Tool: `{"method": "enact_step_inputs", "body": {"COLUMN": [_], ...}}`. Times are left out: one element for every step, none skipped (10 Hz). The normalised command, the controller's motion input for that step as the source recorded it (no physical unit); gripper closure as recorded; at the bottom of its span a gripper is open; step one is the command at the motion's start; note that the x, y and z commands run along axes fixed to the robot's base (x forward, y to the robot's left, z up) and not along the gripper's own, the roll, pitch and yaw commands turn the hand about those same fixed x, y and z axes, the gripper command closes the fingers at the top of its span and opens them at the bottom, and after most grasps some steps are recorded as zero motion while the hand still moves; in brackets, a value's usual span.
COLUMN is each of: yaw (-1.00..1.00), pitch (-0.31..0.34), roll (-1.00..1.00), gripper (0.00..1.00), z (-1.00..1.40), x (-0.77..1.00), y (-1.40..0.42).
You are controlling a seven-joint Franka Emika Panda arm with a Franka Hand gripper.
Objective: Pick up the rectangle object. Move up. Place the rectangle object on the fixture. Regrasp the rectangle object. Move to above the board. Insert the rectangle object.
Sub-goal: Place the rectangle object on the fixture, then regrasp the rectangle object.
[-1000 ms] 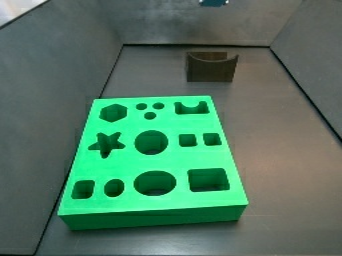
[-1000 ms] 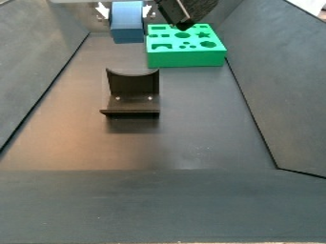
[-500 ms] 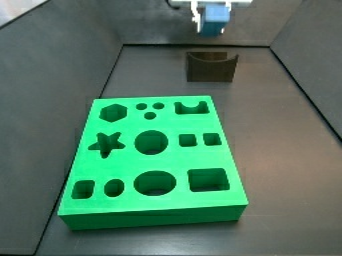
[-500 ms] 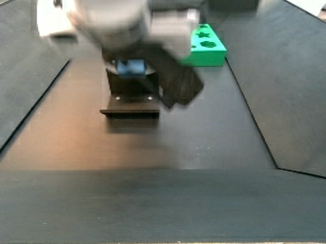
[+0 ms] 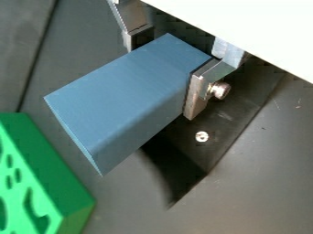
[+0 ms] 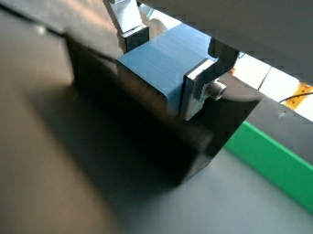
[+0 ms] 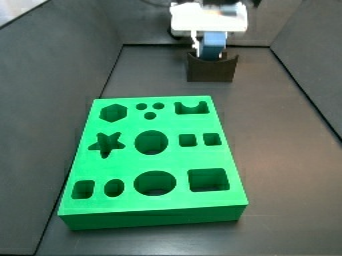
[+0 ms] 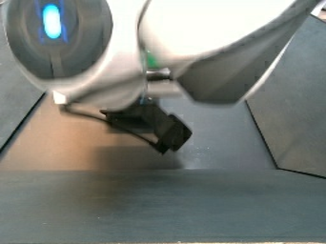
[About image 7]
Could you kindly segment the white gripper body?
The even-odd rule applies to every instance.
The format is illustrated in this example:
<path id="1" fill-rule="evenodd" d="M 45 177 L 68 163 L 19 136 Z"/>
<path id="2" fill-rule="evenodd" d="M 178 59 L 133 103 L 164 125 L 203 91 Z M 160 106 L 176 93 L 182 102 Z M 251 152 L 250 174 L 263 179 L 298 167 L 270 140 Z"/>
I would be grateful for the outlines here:
<path id="1" fill-rule="evenodd" d="M 248 27 L 247 7 L 219 1 L 186 1 L 169 4 L 171 34 L 188 36 L 192 32 L 244 33 Z"/>

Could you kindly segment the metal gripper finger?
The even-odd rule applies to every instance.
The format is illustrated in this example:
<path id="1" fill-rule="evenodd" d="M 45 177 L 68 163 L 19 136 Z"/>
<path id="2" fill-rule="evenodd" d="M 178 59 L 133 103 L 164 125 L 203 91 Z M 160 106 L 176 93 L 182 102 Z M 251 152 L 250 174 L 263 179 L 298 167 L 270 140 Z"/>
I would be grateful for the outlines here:
<path id="1" fill-rule="evenodd" d="M 199 57 L 200 42 L 196 38 L 196 31 L 195 30 L 191 30 L 191 40 L 192 40 L 192 48 L 195 49 L 196 57 Z"/>

